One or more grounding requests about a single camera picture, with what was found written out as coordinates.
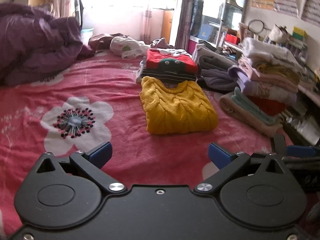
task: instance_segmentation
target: yellow sweater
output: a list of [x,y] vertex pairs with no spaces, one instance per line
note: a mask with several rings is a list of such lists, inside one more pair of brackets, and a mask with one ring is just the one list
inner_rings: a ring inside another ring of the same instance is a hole
[[184,81],[170,89],[160,80],[146,76],[141,85],[148,132],[189,133],[217,127],[217,113],[196,82]]

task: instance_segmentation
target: bed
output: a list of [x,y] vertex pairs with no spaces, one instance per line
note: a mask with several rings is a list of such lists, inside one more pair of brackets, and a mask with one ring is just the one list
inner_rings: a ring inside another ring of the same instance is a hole
[[205,94],[219,116],[215,130],[149,134],[139,98],[141,85],[135,83],[140,61],[105,51],[76,61],[53,78],[0,89],[0,236],[21,226],[14,195],[43,152],[64,156],[110,141],[113,157],[102,170],[128,187],[194,187],[218,170],[207,156],[211,142],[231,152],[271,150],[268,138],[227,116],[218,104],[221,94],[210,91]]

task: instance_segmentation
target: triangular cutout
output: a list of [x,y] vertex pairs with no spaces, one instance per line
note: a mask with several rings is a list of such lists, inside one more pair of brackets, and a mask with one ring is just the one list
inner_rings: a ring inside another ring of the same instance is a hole
[[53,163],[51,159],[44,159],[41,163],[39,169],[37,170],[37,173],[43,173],[43,172],[49,172],[49,171],[55,171],[56,169],[53,166]]
[[275,160],[271,160],[267,169],[267,172],[273,172],[273,173],[278,173],[278,174],[283,174],[283,171],[279,164]]

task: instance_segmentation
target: red box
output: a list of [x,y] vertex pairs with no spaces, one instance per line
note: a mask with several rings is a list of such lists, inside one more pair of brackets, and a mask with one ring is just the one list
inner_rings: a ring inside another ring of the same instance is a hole
[[238,45],[238,43],[240,42],[240,39],[237,36],[227,34],[225,41]]

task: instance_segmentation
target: glass cabinet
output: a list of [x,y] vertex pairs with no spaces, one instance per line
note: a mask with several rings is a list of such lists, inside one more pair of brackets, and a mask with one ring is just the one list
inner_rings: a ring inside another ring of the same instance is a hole
[[199,0],[190,39],[206,40],[218,47],[227,28],[238,30],[245,13],[246,0]]

